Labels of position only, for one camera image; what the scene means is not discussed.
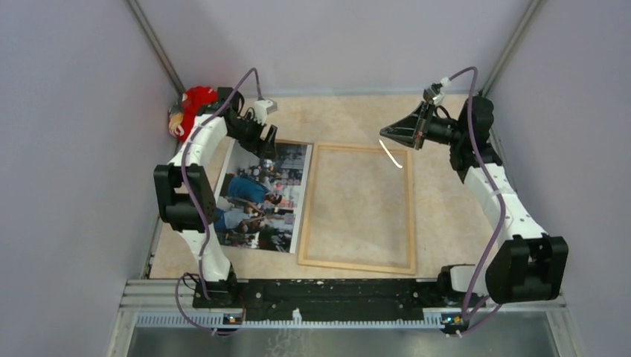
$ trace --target wall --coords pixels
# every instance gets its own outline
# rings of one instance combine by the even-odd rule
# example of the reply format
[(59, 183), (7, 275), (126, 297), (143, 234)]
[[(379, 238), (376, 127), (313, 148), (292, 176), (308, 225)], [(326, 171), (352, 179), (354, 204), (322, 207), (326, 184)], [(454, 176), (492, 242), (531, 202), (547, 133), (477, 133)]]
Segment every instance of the wall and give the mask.
[(631, 2), (548, 1), (491, 94), (507, 169), (570, 256), (563, 291), (588, 356), (627, 356)]
[(0, 33), (0, 356), (102, 356), (175, 91), (123, 1), (3, 1)]
[(266, 94), (294, 95), (418, 92), (469, 65), (482, 87), (529, 0), (140, 3), (185, 86), (234, 86), (255, 66)]

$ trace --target white strip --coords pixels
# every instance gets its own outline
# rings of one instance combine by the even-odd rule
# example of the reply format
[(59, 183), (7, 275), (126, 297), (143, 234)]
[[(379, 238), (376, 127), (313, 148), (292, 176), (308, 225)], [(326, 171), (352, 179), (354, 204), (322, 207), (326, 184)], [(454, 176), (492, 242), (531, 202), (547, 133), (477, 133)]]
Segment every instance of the white strip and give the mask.
[(388, 154), (388, 156), (390, 157), (390, 160), (392, 160), (392, 162), (394, 162), (394, 164), (397, 165), (397, 167), (399, 167), (400, 169), (403, 169), (403, 165), (399, 164), (397, 160), (394, 160), (394, 156), (392, 156), (392, 154), (388, 151), (388, 148), (385, 147), (385, 144), (383, 143), (383, 141), (381, 141), (381, 139), (379, 139), (379, 144), (381, 144), (381, 147), (385, 150), (385, 153)]

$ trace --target printed photo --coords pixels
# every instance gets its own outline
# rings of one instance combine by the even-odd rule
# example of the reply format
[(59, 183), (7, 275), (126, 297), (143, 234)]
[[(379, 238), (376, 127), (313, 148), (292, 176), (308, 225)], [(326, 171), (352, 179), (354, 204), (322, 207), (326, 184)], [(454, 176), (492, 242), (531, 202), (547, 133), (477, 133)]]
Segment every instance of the printed photo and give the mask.
[(221, 245), (295, 253), (312, 145), (281, 141), (276, 151), (261, 159), (231, 142), (215, 192)]

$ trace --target beige table surface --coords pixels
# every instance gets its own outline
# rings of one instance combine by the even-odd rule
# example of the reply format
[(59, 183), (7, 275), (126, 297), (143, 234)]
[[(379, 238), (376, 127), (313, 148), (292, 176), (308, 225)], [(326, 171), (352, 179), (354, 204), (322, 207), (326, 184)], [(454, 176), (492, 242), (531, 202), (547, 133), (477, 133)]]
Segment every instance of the beige table surface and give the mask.
[[(379, 130), (412, 112), (418, 95), (278, 97), (278, 111), (268, 123), (278, 127), (277, 139), (379, 145)], [(465, 95), (449, 95), (443, 105), (453, 117)], [(207, 168), (216, 184), (228, 148), (224, 139)], [(394, 142), (384, 141), (388, 147)], [(426, 142), (412, 153), (417, 277), (436, 277), (442, 266), (477, 263), (492, 228), (471, 192), (449, 165), (449, 147)], [(376, 278), (410, 277), (366, 271), (299, 266), (295, 254), (222, 247), (240, 278)], [(151, 278), (174, 278), (196, 272), (185, 241), (163, 225)]]

